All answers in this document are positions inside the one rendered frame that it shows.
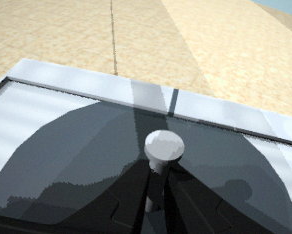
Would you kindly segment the grey metal disc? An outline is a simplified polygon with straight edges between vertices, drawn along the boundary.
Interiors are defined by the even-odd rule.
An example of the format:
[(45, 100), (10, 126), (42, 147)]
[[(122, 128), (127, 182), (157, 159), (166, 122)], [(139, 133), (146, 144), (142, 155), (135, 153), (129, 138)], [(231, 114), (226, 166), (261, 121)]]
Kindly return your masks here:
[(0, 172), (0, 216), (57, 224), (93, 202), (171, 130), (183, 169), (275, 234), (292, 234), (292, 202), (269, 160), (237, 130), (113, 102), (70, 110), (14, 150)]

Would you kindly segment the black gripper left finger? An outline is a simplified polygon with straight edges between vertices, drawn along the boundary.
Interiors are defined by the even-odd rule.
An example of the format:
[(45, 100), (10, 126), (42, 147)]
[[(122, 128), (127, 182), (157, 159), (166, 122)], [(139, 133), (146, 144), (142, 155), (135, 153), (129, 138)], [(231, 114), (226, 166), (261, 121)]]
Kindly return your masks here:
[(150, 161), (137, 162), (105, 192), (57, 224), (0, 216), (0, 234), (141, 234)]

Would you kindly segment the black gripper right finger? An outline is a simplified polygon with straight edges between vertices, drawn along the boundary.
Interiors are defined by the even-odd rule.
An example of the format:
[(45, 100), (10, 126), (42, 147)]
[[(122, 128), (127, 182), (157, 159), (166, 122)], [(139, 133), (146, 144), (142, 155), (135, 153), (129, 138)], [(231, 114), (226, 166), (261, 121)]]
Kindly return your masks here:
[(163, 185), (167, 234), (275, 234), (222, 200), (181, 165), (170, 165)]

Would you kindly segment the grey metal pin with flared head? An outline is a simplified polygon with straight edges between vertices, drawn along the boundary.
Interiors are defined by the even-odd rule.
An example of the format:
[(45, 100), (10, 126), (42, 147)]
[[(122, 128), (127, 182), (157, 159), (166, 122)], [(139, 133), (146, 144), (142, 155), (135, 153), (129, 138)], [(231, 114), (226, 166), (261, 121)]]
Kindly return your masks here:
[(150, 158), (151, 170), (145, 212), (154, 213), (157, 210), (170, 165), (177, 164), (181, 160), (183, 142), (178, 134), (171, 130), (155, 130), (146, 138), (145, 152)]

